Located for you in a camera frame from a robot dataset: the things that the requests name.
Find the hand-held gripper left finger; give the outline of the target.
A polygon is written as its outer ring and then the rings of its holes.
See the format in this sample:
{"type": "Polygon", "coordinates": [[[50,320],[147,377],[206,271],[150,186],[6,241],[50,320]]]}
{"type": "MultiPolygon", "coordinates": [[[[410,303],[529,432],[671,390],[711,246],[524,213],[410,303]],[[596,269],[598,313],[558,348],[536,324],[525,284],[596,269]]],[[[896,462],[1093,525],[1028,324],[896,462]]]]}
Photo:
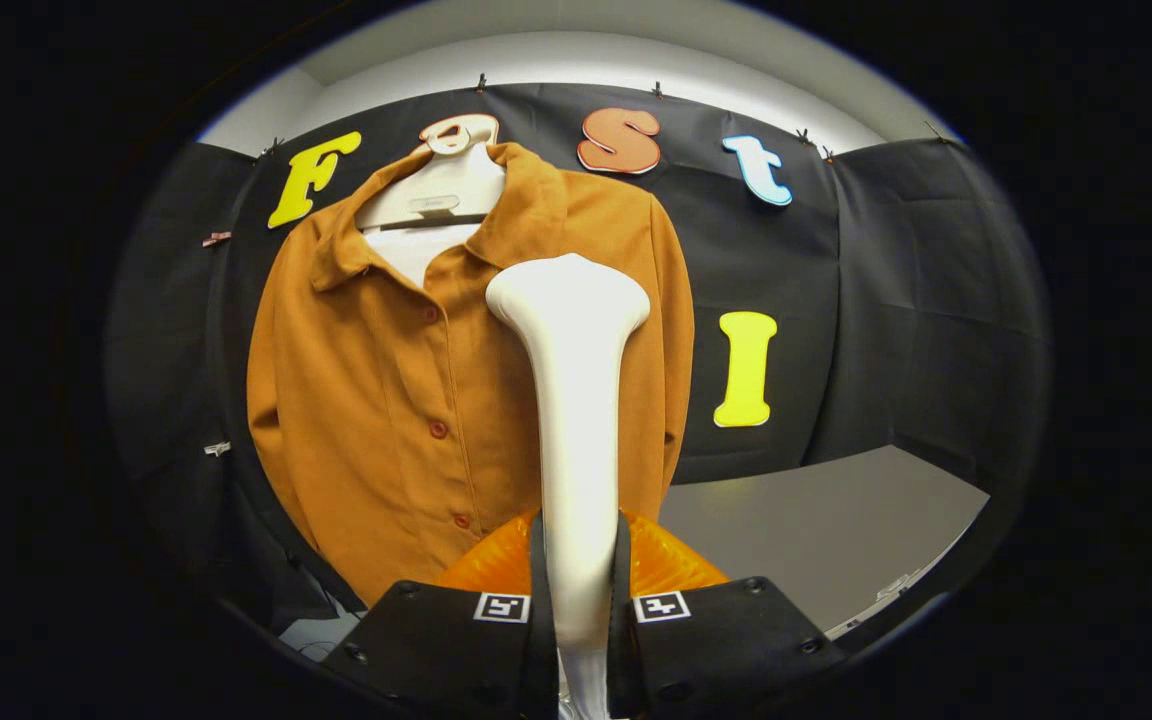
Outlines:
{"type": "Polygon", "coordinates": [[[393,584],[321,665],[406,719],[558,719],[556,629],[532,511],[521,561],[530,593],[393,584]]]}

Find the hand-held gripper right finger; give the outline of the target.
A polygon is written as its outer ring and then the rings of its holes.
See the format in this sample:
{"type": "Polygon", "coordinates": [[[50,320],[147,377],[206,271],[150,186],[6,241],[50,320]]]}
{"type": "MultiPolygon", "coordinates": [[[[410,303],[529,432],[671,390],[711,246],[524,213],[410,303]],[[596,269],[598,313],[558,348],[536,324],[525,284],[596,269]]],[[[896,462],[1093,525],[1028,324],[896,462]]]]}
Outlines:
{"type": "Polygon", "coordinates": [[[846,659],[773,579],[728,579],[654,521],[621,515],[605,670],[611,717],[760,714],[846,659]]]}

